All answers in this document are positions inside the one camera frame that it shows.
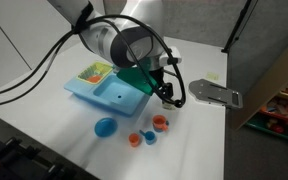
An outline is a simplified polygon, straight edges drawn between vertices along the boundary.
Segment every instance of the blue plastic tray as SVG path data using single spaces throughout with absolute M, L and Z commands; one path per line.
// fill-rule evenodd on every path
M 72 78 L 64 88 L 88 102 L 131 116 L 144 100 L 145 94 L 120 80 L 113 72 L 99 84 Z

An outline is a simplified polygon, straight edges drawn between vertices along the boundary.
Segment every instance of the toy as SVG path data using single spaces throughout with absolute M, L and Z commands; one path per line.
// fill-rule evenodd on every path
M 140 134 L 144 136 L 146 144 L 152 145 L 156 142 L 156 136 L 152 131 L 147 131 L 146 133 L 140 130 Z
M 154 130 L 157 132 L 167 131 L 168 130 L 168 123 L 166 121 L 165 116 L 163 115 L 156 115 L 152 119 Z
M 143 92 L 120 80 L 113 72 L 107 77 L 102 76 L 97 84 L 73 77 L 64 88 L 103 110 L 125 116 L 132 116 L 139 105 L 148 99 Z
M 283 126 L 278 124 L 278 120 L 277 119 L 270 119 L 267 123 L 266 123 L 266 127 L 276 133 L 283 133 L 284 132 L 284 128 Z
M 284 117 L 288 118 L 288 100 L 276 97 L 270 102 L 268 102 L 266 106 L 263 106 L 261 108 L 261 111 L 274 113 L 280 116 L 281 118 Z
M 130 134 L 128 140 L 132 147 L 137 147 L 141 143 L 141 137 L 137 133 Z
M 94 75 L 94 76 L 87 78 L 87 81 L 89 81 L 91 83 L 98 83 L 101 80 L 101 78 L 102 78 L 102 76 L 100 76 L 100 75 Z
M 100 119 L 94 128 L 95 134 L 98 137 L 109 137 L 117 130 L 117 122 L 112 118 Z

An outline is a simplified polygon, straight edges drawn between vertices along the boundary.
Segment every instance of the green object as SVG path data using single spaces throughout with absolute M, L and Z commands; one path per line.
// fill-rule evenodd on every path
M 144 68 L 144 71 L 146 75 L 149 77 L 150 81 L 154 86 L 157 86 L 157 82 L 155 79 L 149 75 L 149 62 L 145 61 L 141 63 L 142 67 Z M 132 67 L 127 69 L 121 69 L 117 73 L 117 77 L 121 80 L 125 81 L 126 83 L 130 84 L 131 86 L 135 87 L 136 89 L 144 92 L 147 95 L 152 96 L 153 89 L 151 86 L 146 82 L 146 78 L 142 74 L 142 71 L 138 67 Z
M 288 139 L 288 126 L 283 126 L 284 132 L 279 134 L 276 133 L 270 129 L 267 129 L 266 123 L 269 122 L 270 117 L 263 115 L 263 114 L 256 114 L 254 115 L 247 123 L 246 125 L 264 132 L 267 132 L 269 134 L 273 134 L 285 139 Z

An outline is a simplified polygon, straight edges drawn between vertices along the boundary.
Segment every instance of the gray floor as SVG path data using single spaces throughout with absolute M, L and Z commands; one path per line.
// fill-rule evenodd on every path
M 288 141 L 258 130 L 225 133 L 226 180 L 288 180 Z
M 0 140 L 6 141 L 12 136 L 22 139 L 24 145 L 41 148 L 40 155 L 50 161 L 76 169 L 78 179 L 91 179 L 88 173 L 65 158 L 0 120 Z M 234 131 L 227 120 L 224 171 L 225 180 L 288 179 L 288 141 L 248 127 Z

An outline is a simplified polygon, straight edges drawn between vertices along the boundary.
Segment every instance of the wire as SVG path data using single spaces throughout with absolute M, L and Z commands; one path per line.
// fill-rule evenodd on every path
M 124 43 L 124 45 L 127 47 L 127 50 L 129 51 L 130 55 L 132 56 L 132 59 L 134 60 L 134 62 L 136 63 L 136 65 L 139 67 L 139 69 L 141 70 L 141 73 L 143 74 L 143 76 L 145 77 L 147 83 L 153 88 L 154 92 L 156 93 L 156 95 L 161 98 L 163 101 L 167 102 L 167 103 L 174 103 L 172 101 L 170 101 L 169 99 L 166 99 L 165 97 L 163 97 L 163 95 L 161 95 L 161 93 L 158 91 L 158 89 L 153 85 L 153 83 L 150 81 L 149 77 L 146 75 L 144 68 L 141 66 L 141 64 L 139 63 L 138 59 L 136 58 L 133 50 L 131 49 L 131 47 L 129 46 L 129 44 L 126 41 L 126 38 L 124 37 L 124 35 L 121 33 L 121 31 L 115 26 L 114 23 L 112 23 L 111 21 L 108 20 L 101 20 L 101 22 L 105 22 L 108 23 L 112 26 L 112 28 L 117 32 L 117 34 L 122 38 L 122 41 Z
M 101 17 L 97 17 L 94 19 L 91 19 L 87 22 L 87 26 L 90 26 L 92 24 L 98 23 L 98 22 L 106 22 L 109 23 L 115 30 L 116 32 L 122 37 L 123 43 L 127 46 L 129 53 L 131 54 L 132 58 L 134 59 L 134 62 L 137 64 L 137 66 L 140 68 L 140 70 L 142 71 L 144 77 L 147 80 L 147 83 L 149 83 L 149 85 L 151 86 L 151 88 L 154 90 L 154 92 L 157 94 L 157 96 L 162 99 L 163 101 L 170 103 L 170 104 L 174 104 L 176 107 L 182 107 L 186 101 L 186 95 L 185 95 L 185 87 L 184 87 L 184 83 L 183 83 L 183 79 L 182 76 L 179 72 L 179 69 L 176 65 L 176 62 L 172 62 L 173 68 L 177 74 L 177 78 L 179 80 L 180 83 L 180 87 L 181 87 L 181 92 L 182 92 L 182 98 L 181 100 L 175 100 L 173 101 L 172 99 L 166 99 L 165 97 L 163 97 L 163 95 L 160 93 L 160 91 L 152 84 L 152 82 L 149 80 L 148 76 L 146 75 L 143 67 L 140 65 L 139 61 L 137 60 L 135 54 L 133 53 L 132 49 L 130 48 L 130 46 L 128 45 L 126 39 L 124 38 L 124 36 L 122 35 L 122 33 L 118 30 L 118 28 L 110 21 L 106 20 L 107 18 L 123 18 L 123 19 L 128 19 L 130 21 L 135 22 L 136 24 L 138 24 L 139 26 L 143 27 L 144 29 L 146 29 L 148 32 L 150 32 L 156 39 L 157 41 L 160 43 L 160 45 L 164 48 L 165 52 L 167 53 L 167 55 L 169 56 L 170 59 L 174 60 L 174 57 L 171 53 L 171 50 L 167 47 L 167 45 L 165 44 L 165 42 L 163 41 L 163 39 L 149 26 L 147 26 L 146 24 L 142 23 L 141 21 L 129 17 L 129 16 L 125 16 L 125 15 L 106 15 L 106 16 L 101 16 Z M 8 92 L 18 86 L 20 86 L 21 84 L 23 84 L 24 82 L 26 82 L 27 80 L 29 80 L 38 70 L 39 68 L 45 63 L 46 59 L 49 57 L 49 55 L 54 51 L 54 49 L 57 47 L 52 59 L 49 62 L 49 65 L 46 69 L 46 71 L 43 73 L 42 77 L 29 89 L 27 90 L 25 93 L 21 94 L 20 96 L 17 96 L 11 100 L 8 101 L 4 101 L 4 102 L 0 102 L 0 105 L 4 105 L 10 102 L 13 102 L 15 100 L 18 100 L 22 97 L 24 97 L 26 94 L 28 94 L 29 92 L 31 92 L 34 88 L 36 88 L 39 83 L 44 79 L 44 77 L 46 76 L 46 74 L 48 73 L 49 68 L 51 67 L 58 51 L 60 50 L 60 48 L 63 46 L 63 44 L 73 35 L 73 31 L 70 31 L 68 33 L 66 33 L 52 48 L 51 50 L 47 53 L 47 55 L 44 57 L 44 59 L 40 62 L 40 64 L 37 66 L 36 69 L 34 69 L 34 71 L 28 76 L 26 77 L 24 80 L 22 80 L 21 82 L 17 83 L 16 85 L 7 88 L 5 90 L 0 91 L 0 94 Z
M 241 34 L 242 34 L 242 32 L 244 31 L 244 29 L 245 29 L 248 21 L 250 20 L 252 14 L 253 14 L 253 11 L 254 11 L 255 7 L 257 6 L 257 3 L 258 3 L 258 0 L 256 0 L 255 4 L 254 4 L 254 6 L 253 6 L 253 8 L 252 8 L 252 10 L 251 10 L 251 12 L 250 12 L 250 15 L 247 17 L 247 20 L 245 21 L 245 23 L 244 23 L 244 25 L 243 25 L 243 27 L 242 27 L 242 29 L 241 29 L 241 31 L 240 31 L 240 33 L 238 34 L 237 37 L 240 37 Z
M 230 46 L 229 46 L 229 48 L 228 48 L 228 53 L 229 53 L 229 51 L 231 50 L 231 48 L 233 47 L 233 45 L 240 39 L 240 36 L 241 36 L 241 34 L 243 33 L 243 31 L 244 31 L 244 29 L 245 29 L 248 21 L 250 20 L 252 14 L 253 14 L 253 11 L 254 11 L 254 9 L 255 9 L 255 7 L 257 6 L 257 3 L 258 3 L 258 0 L 256 0 L 256 2 L 255 2 L 255 4 L 254 4 L 254 6 L 253 6 L 253 8 L 252 8 L 252 10 L 251 10 L 251 12 L 250 12 L 250 14 L 249 14 L 249 16 L 247 17 L 247 19 L 246 19 L 246 21 L 245 21 L 245 23 L 244 23 L 244 25 L 243 25 L 243 27 L 242 27 L 242 29 L 241 29 L 241 31 L 240 31 L 240 33 L 234 38 L 234 41 L 230 44 Z
M 166 69 L 163 69 L 163 72 L 177 78 L 176 74 L 173 73 L 173 72 L 170 72 L 170 71 L 168 71 L 168 70 L 166 70 Z
M 42 65 L 46 62 L 46 60 L 48 59 L 48 57 L 51 55 L 51 53 L 54 51 L 54 49 L 67 37 L 67 36 L 72 36 L 72 31 L 66 33 L 64 36 L 62 36 L 55 44 L 54 46 L 48 51 L 48 53 L 45 55 L 45 57 L 42 59 L 42 61 L 37 65 L 37 67 L 32 71 L 32 73 L 27 76 L 25 79 L 23 79 L 22 81 L 18 82 L 17 84 L 7 88 L 7 89 L 4 89 L 4 90 L 1 90 L 0 91 L 0 94 L 3 94 L 3 93 L 6 93 L 10 90 L 13 90 L 17 87 L 19 87 L 20 85 L 24 84 L 26 81 L 28 81 L 29 79 L 31 79 L 35 74 L 36 72 L 42 67 Z
M 165 50 L 165 52 L 167 53 L 167 55 L 169 56 L 169 58 L 171 59 L 174 59 L 170 49 L 167 47 L 167 45 L 165 44 L 165 42 L 163 41 L 163 39 L 152 29 L 150 28 L 149 26 L 147 26 L 146 24 L 144 24 L 143 22 L 135 19 L 135 18 L 132 18 L 132 17 L 129 17 L 129 16 L 125 16 L 125 15 L 105 15 L 105 16 L 101 16 L 101 17 L 97 17 L 97 18 L 94 18 L 94 19 L 91 19 L 87 22 L 87 25 L 90 25 L 90 24 L 93 24 L 94 22 L 104 22 L 103 20 L 107 19 L 107 18 L 122 18 L 122 19 L 128 19 L 130 21 L 133 21 L 134 23 L 138 24 L 139 26 L 143 27 L 144 29 L 146 29 L 148 32 L 150 32 L 156 39 L 157 41 L 161 44 L 161 46 L 163 47 L 163 49 Z M 137 64 L 139 66 L 139 68 L 141 69 L 142 73 L 144 72 L 144 69 L 141 67 L 141 65 L 138 63 Z M 179 84 L 180 84 L 180 88 L 181 88 L 181 92 L 182 92 L 182 98 L 181 100 L 175 100 L 173 101 L 172 99 L 166 99 L 165 97 L 163 97 L 163 95 L 161 95 L 161 93 L 156 89 L 156 87 L 152 84 L 152 82 L 149 80 L 149 78 L 147 77 L 146 73 L 144 72 L 144 77 L 147 79 L 147 82 L 148 84 L 151 86 L 151 88 L 154 90 L 154 92 L 156 93 L 156 95 L 162 99 L 163 101 L 169 103 L 169 104 L 174 104 L 176 107 L 182 107 L 184 104 L 185 104 L 185 101 L 186 101 L 186 94 L 185 94 L 185 87 L 184 87 L 184 82 L 183 82 L 183 79 L 182 79 L 182 76 L 181 76 L 181 73 L 176 65 L 176 63 L 172 63 L 173 65 L 173 68 L 177 74 L 177 78 L 179 80 Z
M 16 101 L 22 97 L 24 97 L 26 94 L 30 93 L 33 89 L 35 89 L 39 84 L 40 82 L 45 78 L 46 74 L 48 73 L 48 70 L 49 68 L 51 67 L 55 57 L 57 56 L 59 50 L 61 49 L 61 47 L 63 46 L 63 44 L 72 36 L 73 34 L 71 34 L 70 32 L 68 33 L 67 36 L 65 36 L 65 38 L 62 40 L 62 42 L 60 42 L 60 44 L 57 46 L 53 56 L 52 56 L 52 59 L 50 60 L 49 64 L 48 64 L 48 67 L 47 69 L 45 70 L 45 72 L 43 73 L 42 77 L 40 77 L 40 79 L 29 89 L 27 90 L 26 92 L 24 92 L 23 94 L 13 98 L 13 99 L 10 99 L 10 100 L 7 100 L 7 101 L 4 101 L 4 102 L 0 102 L 0 106 L 1 105 L 4 105 L 4 104 L 8 104 L 8 103 L 11 103 L 13 101 Z

